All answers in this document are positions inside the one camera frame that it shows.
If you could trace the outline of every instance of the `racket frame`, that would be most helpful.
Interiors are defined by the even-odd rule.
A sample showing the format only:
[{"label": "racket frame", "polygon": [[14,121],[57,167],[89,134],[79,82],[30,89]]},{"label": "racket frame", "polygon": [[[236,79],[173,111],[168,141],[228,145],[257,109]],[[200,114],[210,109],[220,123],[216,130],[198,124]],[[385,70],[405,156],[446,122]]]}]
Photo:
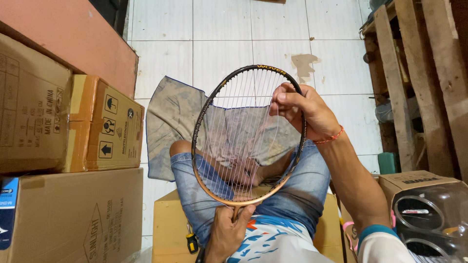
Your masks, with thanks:
[{"label": "racket frame", "polygon": [[296,90],[296,92],[303,95],[302,91],[301,91],[301,89],[299,87],[299,84],[296,82],[296,80],[293,77],[291,77],[291,75],[289,75],[288,73],[286,73],[285,71],[283,71],[283,70],[281,70],[279,68],[275,68],[275,67],[267,66],[267,65],[250,65],[250,66],[245,66],[245,67],[239,68],[239,69],[233,71],[231,74],[229,74],[212,91],[212,93],[210,94],[210,96],[206,100],[206,102],[205,102],[205,104],[204,104],[204,106],[203,106],[203,108],[202,108],[202,110],[201,110],[201,112],[200,112],[200,114],[198,116],[197,123],[195,124],[195,128],[193,130],[193,136],[192,136],[192,149],[191,149],[192,166],[193,166],[193,173],[195,174],[195,177],[196,177],[196,179],[198,181],[198,184],[200,184],[201,188],[214,200],[216,200],[216,201],[218,201],[220,203],[223,203],[225,205],[234,207],[234,213],[233,213],[233,218],[232,218],[233,223],[235,222],[235,220],[237,218],[237,214],[238,214],[239,209],[241,207],[245,207],[245,206],[248,206],[248,205],[252,205],[252,204],[262,202],[266,198],[268,198],[271,195],[273,195],[274,193],[276,193],[279,189],[281,189],[281,187],[283,187],[283,185],[288,181],[288,179],[291,177],[291,174],[293,173],[294,169],[296,168],[296,166],[297,166],[297,164],[299,162],[300,156],[302,154],[302,150],[304,149],[304,143],[306,141],[307,123],[306,123],[306,119],[304,118],[304,113],[302,112],[302,114],[301,114],[301,117],[302,117],[302,133],[301,133],[301,137],[300,137],[299,148],[298,148],[296,157],[293,160],[291,168],[289,169],[288,173],[281,178],[280,182],[277,183],[273,188],[270,189],[270,191],[268,191],[264,195],[259,196],[256,199],[252,199],[252,200],[249,200],[249,201],[231,201],[231,200],[227,200],[227,199],[224,199],[224,198],[221,198],[221,197],[215,195],[203,183],[203,180],[200,177],[200,174],[198,173],[197,161],[195,159],[196,158],[195,150],[197,148],[198,131],[200,129],[201,123],[203,122],[203,117],[205,116],[206,111],[210,107],[210,104],[213,102],[214,98],[220,92],[220,90],[224,87],[224,85],[226,85],[232,78],[234,78],[238,74],[240,74],[242,72],[245,72],[245,71],[254,70],[254,69],[273,71],[273,72],[276,72],[276,73],[279,73],[279,74],[283,75],[294,86],[294,89]]}]

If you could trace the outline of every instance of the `pink wall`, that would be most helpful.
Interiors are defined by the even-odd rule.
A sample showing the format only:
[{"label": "pink wall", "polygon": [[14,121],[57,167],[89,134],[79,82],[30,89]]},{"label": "pink wall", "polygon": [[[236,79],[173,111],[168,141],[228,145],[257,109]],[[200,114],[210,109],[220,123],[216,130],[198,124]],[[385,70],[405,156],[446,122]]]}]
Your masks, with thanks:
[{"label": "pink wall", "polygon": [[0,0],[0,21],[133,98],[137,55],[89,0]]}]

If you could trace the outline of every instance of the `printed shirt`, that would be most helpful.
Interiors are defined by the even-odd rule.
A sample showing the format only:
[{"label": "printed shirt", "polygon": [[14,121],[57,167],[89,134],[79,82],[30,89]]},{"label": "printed shirt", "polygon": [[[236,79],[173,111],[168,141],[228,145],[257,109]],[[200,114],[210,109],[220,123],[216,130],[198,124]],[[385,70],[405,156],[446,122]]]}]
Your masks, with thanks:
[{"label": "printed shirt", "polygon": [[[370,226],[361,235],[360,263],[414,262],[395,233],[382,230],[384,226]],[[289,219],[257,215],[247,224],[245,239],[227,263],[332,262],[314,247],[312,238],[303,224]]]}]

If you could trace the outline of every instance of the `red bracelet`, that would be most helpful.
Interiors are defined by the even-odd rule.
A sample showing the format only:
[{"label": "red bracelet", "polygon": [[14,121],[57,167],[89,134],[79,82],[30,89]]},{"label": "red bracelet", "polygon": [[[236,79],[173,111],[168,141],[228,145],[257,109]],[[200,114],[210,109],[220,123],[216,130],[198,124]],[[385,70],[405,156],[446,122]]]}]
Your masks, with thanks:
[{"label": "red bracelet", "polygon": [[342,134],[342,133],[344,132],[343,126],[340,125],[340,127],[341,127],[341,131],[340,131],[337,135],[332,136],[331,138],[329,138],[328,140],[325,140],[325,141],[313,141],[313,142],[314,142],[315,144],[324,144],[324,143],[327,143],[327,142],[329,142],[329,141],[334,141],[334,140],[336,140],[336,139],[338,138],[338,136],[340,136],[340,134]]}]

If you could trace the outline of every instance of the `denim shorts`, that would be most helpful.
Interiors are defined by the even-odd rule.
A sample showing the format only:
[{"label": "denim shorts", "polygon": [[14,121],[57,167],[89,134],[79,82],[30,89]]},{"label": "denim shorts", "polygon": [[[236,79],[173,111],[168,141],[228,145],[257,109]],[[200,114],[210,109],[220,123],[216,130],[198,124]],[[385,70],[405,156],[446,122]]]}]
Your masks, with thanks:
[{"label": "denim shorts", "polygon": [[[297,154],[296,146],[287,173]],[[231,187],[224,182],[214,168],[199,154],[196,155],[200,176],[207,178],[206,185],[216,184],[221,189],[219,196],[233,196]],[[203,191],[193,173],[191,153],[179,153],[171,157],[177,191],[187,219],[192,224],[193,232],[199,243],[206,246],[210,239],[210,229],[217,206],[223,205]],[[257,206],[255,214],[271,215],[292,219],[302,223],[314,238],[323,204],[330,183],[330,172],[317,146],[310,140],[305,142],[299,163],[291,178],[271,197]]]}]

